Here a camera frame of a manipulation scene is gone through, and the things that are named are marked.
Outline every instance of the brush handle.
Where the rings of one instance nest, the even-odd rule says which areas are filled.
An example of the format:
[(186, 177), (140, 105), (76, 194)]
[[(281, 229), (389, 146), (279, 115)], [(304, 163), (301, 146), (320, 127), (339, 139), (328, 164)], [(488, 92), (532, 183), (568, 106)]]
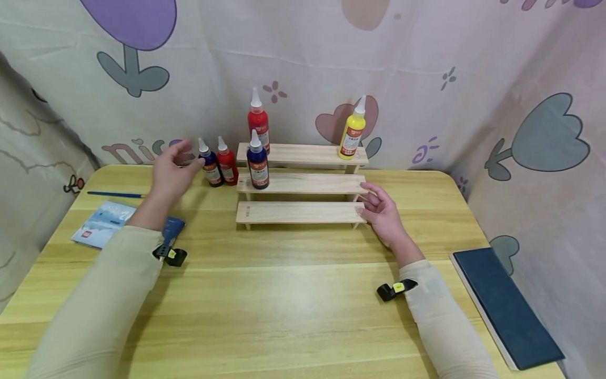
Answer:
[(145, 195), (140, 193), (122, 193), (122, 192), (101, 192), (101, 191), (87, 191), (89, 195), (101, 195), (101, 196), (115, 196), (119, 198), (145, 198)]

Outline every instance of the yellow tag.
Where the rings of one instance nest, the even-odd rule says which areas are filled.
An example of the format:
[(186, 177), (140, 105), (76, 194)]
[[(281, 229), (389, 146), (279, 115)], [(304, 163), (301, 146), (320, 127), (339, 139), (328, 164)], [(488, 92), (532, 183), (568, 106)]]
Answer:
[(404, 290), (404, 284), (400, 282), (393, 283), (393, 290), (396, 291), (396, 293), (402, 292)]

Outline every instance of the wrist strap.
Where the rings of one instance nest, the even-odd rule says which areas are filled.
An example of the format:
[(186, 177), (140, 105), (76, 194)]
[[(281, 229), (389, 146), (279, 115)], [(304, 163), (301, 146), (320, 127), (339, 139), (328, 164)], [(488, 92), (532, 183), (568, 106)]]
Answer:
[(161, 244), (158, 246), (156, 250), (151, 253), (156, 259), (160, 259), (160, 257), (164, 258), (164, 261), (173, 267), (181, 267), (185, 258), (187, 257), (187, 252), (182, 249), (171, 249), (170, 246), (166, 244)]
[(390, 301), (401, 293), (411, 290), (418, 285), (419, 283), (412, 279), (404, 279), (393, 283), (393, 287), (390, 287), (387, 283), (383, 284), (381, 287), (377, 288), (377, 293), (383, 301)]

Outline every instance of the wooden step shelf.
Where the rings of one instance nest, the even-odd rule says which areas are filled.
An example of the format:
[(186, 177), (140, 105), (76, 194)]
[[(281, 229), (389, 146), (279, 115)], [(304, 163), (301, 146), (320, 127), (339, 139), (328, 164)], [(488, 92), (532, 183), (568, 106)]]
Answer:
[[(360, 183), (364, 175), (356, 175), (360, 165), (368, 164), (368, 156), (363, 147), (358, 147), (353, 159), (346, 161), (337, 155), (337, 146), (271, 144), (271, 153), (267, 160), (271, 163), (297, 165), (335, 165), (345, 166), (345, 174), (280, 172), (270, 169), (269, 186), (255, 189), (248, 172), (241, 172), (237, 190), (246, 195), (247, 201), (238, 203), (236, 224), (351, 224), (357, 228), (365, 223), (357, 208), (364, 207), (357, 202), (359, 195), (366, 193)], [(247, 162), (247, 143), (238, 145), (236, 159)], [(292, 195), (345, 195), (347, 201), (253, 201), (253, 195), (292, 194)]]
[(355, 201), (357, 195), (367, 191), (360, 187), (364, 175), (343, 175), (330, 173), (291, 173), (270, 172), (269, 186), (266, 189), (256, 189), (250, 181), (250, 174), (242, 172), (238, 179), (237, 190), (245, 193), (247, 200), (252, 200), (255, 193), (289, 193), (289, 194), (320, 194), (320, 195), (351, 195), (350, 201)]
[[(368, 164), (368, 156), (363, 147), (358, 147), (353, 159), (349, 161), (341, 159), (337, 155), (338, 148), (338, 146), (322, 145), (271, 144), (267, 160), (271, 163), (284, 164), (345, 165), (345, 173), (356, 173), (359, 166)], [(238, 145), (236, 158), (239, 162), (247, 162), (247, 150), (248, 143), (241, 142)]]
[(358, 224), (366, 221), (356, 209), (362, 203), (343, 201), (241, 201), (236, 224)]

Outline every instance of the yellow paint bottle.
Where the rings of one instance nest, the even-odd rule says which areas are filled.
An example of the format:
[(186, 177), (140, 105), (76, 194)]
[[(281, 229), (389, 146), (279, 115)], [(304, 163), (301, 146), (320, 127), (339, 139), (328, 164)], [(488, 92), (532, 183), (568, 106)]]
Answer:
[(366, 95), (362, 96), (353, 114), (345, 122), (345, 130), (343, 130), (343, 137), (341, 138), (341, 144), (337, 152), (341, 159), (350, 160), (356, 154), (356, 149), (360, 144), (360, 139), (362, 139), (362, 131), (366, 127), (366, 120), (364, 119), (365, 106)]

